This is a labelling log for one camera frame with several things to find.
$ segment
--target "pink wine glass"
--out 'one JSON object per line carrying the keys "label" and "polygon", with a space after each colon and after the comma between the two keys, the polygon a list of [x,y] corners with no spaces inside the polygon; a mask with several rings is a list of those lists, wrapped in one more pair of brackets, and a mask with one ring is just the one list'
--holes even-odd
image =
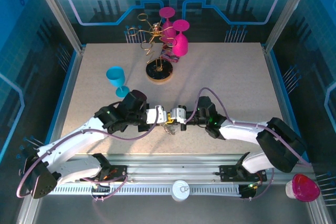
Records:
{"label": "pink wine glass", "polygon": [[176,31],[174,30],[174,28],[169,28],[169,29],[167,29],[167,28],[173,26],[173,23],[171,21],[169,21],[169,18],[171,18],[175,15],[175,10],[171,7],[163,7],[163,8],[160,9],[159,15],[160,15],[160,17],[166,19],[166,22],[162,26],[163,36],[162,36],[161,40],[165,43],[172,43],[173,40],[169,39],[169,38],[175,38],[176,37]]}
{"label": "pink wine glass", "polygon": [[184,19],[179,19],[173,23],[173,28],[180,32],[173,42],[173,53],[178,57],[184,56],[188,52],[188,40],[182,32],[187,31],[189,27],[189,22]]}

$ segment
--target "glass enclosure panel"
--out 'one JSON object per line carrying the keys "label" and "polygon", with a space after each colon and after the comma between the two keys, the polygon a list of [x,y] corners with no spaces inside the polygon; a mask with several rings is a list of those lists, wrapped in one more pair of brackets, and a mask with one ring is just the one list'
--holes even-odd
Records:
{"label": "glass enclosure panel", "polygon": [[189,41],[265,42],[287,0],[59,0],[82,43],[133,42],[126,27],[148,25],[136,17],[160,20],[163,6],[186,19]]}
{"label": "glass enclosure panel", "polygon": [[0,6],[0,222],[15,223],[20,153],[46,140],[73,48],[45,0]]}
{"label": "glass enclosure panel", "polygon": [[[316,173],[336,175],[336,0],[301,0],[274,46],[294,116]],[[319,182],[326,184],[328,176]],[[336,195],[325,199],[335,199]]]}

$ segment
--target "blue edge trim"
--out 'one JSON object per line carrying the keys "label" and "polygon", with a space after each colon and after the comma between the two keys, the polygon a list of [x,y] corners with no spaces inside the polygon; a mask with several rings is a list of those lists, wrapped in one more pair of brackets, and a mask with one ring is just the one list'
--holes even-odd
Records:
{"label": "blue edge trim", "polygon": [[[59,95],[59,99],[58,99],[57,106],[56,106],[56,109],[55,109],[55,112],[54,112],[54,116],[52,117],[52,121],[51,121],[51,124],[50,124],[50,127],[49,127],[49,131],[48,131],[48,134],[47,134],[47,137],[46,137],[45,144],[50,143],[51,135],[53,133],[53,130],[54,130],[54,127],[55,127],[55,124],[56,124],[56,119],[57,119],[57,116],[58,116],[58,113],[59,113],[59,110],[60,110],[60,107],[61,107],[61,104],[62,104],[62,101],[63,101],[63,98],[64,98],[65,89],[66,89],[66,87],[68,85],[68,82],[69,82],[70,74],[71,74],[72,68],[74,66],[74,61],[75,61],[76,55],[77,54],[74,51],[73,54],[72,54],[72,57],[71,57],[69,70],[66,74],[66,77],[65,77],[65,80],[64,80],[64,83],[63,83],[63,87],[62,87],[61,93]],[[277,78],[278,78],[279,83],[280,83],[281,91],[284,94],[283,97],[285,99],[285,103],[286,103],[286,106],[287,106],[287,109],[288,109],[288,112],[289,112],[289,116],[290,116],[291,122],[293,124],[293,129],[299,136],[301,136],[298,124],[297,124],[295,116],[294,116],[292,106],[291,106],[290,101],[289,101],[289,97],[288,97],[287,92],[286,92],[285,84],[283,83],[283,80],[281,78],[281,72],[280,72],[279,65],[278,65],[278,62],[275,58],[275,54],[274,54],[273,50],[270,52],[270,55],[271,55],[271,59],[273,61],[274,67],[275,67]],[[308,155],[307,155],[306,152],[302,155],[302,157],[307,162],[309,162]]]}
{"label": "blue edge trim", "polygon": [[76,51],[74,51],[72,53],[72,57],[71,57],[71,60],[70,60],[68,72],[65,75],[65,79],[64,79],[64,83],[63,83],[63,86],[62,86],[61,93],[59,94],[58,102],[57,102],[57,105],[56,105],[56,108],[55,108],[54,116],[52,117],[52,121],[50,123],[50,127],[49,127],[49,130],[48,130],[48,134],[47,134],[47,137],[46,137],[45,144],[49,144],[50,141],[51,141],[51,135],[53,134],[53,131],[54,131],[54,128],[55,128],[57,116],[58,116],[59,110],[61,108],[61,104],[62,104],[62,101],[63,101],[63,98],[64,98],[65,90],[67,88],[67,85],[68,85],[68,82],[69,82],[69,79],[70,79],[70,74],[71,74],[72,68],[74,66],[76,56],[77,56],[77,53],[76,53]]}
{"label": "blue edge trim", "polygon": [[[294,112],[293,112],[293,108],[292,108],[292,105],[290,104],[289,97],[288,97],[288,94],[287,94],[287,91],[286,91],[286,87],[285,87],[285,84],[284,84],[283,79],[281,77],[280,68],[279,68],[277,59],[275,58],[275,54],[274,54],[273,50],[271,50],[270,55],[271,55],[272,62],[274,64],[274,68],[275,68],[275,71],[276,71],[276,74],[277,74],[277,78],[278,78],[279,83],[280,83],[281,91],[284,94],[283,97],[285,99],[285,103],[286,103],[286,107],[288,109],[289,117],[290,117],[290,120],[291,120],[292,125],[293,125],[293,130],[299,136],[301,136],[301,133],[300,133],[300,130],[299,130],[299,126],[298,126],[298,124],[296,122],[296,119],[295,119],[295,116],[294,116]],[[302,155],[302,158],[304,160],[306,160],[307,162],[309,162],[307,152],[304,152],[304,154]]]}

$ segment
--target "speckled tabletop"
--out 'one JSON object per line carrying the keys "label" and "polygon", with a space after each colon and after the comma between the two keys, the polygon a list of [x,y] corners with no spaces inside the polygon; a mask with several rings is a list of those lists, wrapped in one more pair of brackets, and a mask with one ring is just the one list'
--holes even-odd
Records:
{"label": "speckled tabletop", "polygon": [[[154,46],[155,53],[160,45]],[[148,97],[151,108],[162,105],[165,110],[182,104],[192,110],[200,88],[213,89],[222,99],[230,117],[243,121],[268,121],[281,118],[279,104],[259,43],[190,43],[189,52],[174,63],[173,77],[162,85],[151,83],[145,73],[148,56],[140,44],[87,44],[71,98],[62,135],[83,125],[102,106],[120,99],[106,78],[112,66],[121,66],[130,90],[138,89]],[[207,91],[223,114],[219,103]],[[139,136],[130,126],[123,137]],[[257,151],[257,145],[239,140],[218,140],[204,129],[188,126],[187,131],[168,135],[163,127],[135,142],[111,138],[83,149],[82,153],[108,154],[241,154]]]}

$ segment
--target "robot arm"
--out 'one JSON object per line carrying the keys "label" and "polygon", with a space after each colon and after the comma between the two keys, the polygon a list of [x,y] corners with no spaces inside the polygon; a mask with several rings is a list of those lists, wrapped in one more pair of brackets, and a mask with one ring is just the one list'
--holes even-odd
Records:
{"label": "robot arm", "polygon": [[[48,194],[59,184],[88,177],[102,181],[112,170],[118,170],[111,166],[101,154],[94,154],[89,158],[76,161],[67,160],[81,149],[104,139],[106,134],[113,134],[116,131],[123,132],[128,125],[138,126],[139,132],[148,131],[155,121],[156,123],[179,124],[181,131],[185,131],[188,125],[205,125],[206,132],[213,138],[238,139],[260,145],[262,151],[246,153],[237,163],[234,176],[238,175],[242,178],[273,167],[283,172],[290,172],[297,162],[297,158],[288,152],[273,135],[258,125],[272,127],[299,155],[302,155],[306,149],[299,136],[282,120],[273,118],[269,122],[246,126],[244,122],[228,120],[218,114],[209,97],[199,98],[197,112],[188,122],[187,119],[192,112],[188,112],[185,106],[179,105],[170,112],[166,112],[160,105],[155,109],[149,109],[146,96],[137,90],[130,92],[117,107],[115,105],[116,103],[102,107],[83,126],[58,141],[42,146],[36,151],[24,150],[23,154],[26,157],[24,172],[38,157],[48,154],[25,181],[25,186],[34,198]],[[74,132],[79,134],[60,144],[54,151],[49,151]],[[124,175],[125,169],[116,172],[114,177]]]}

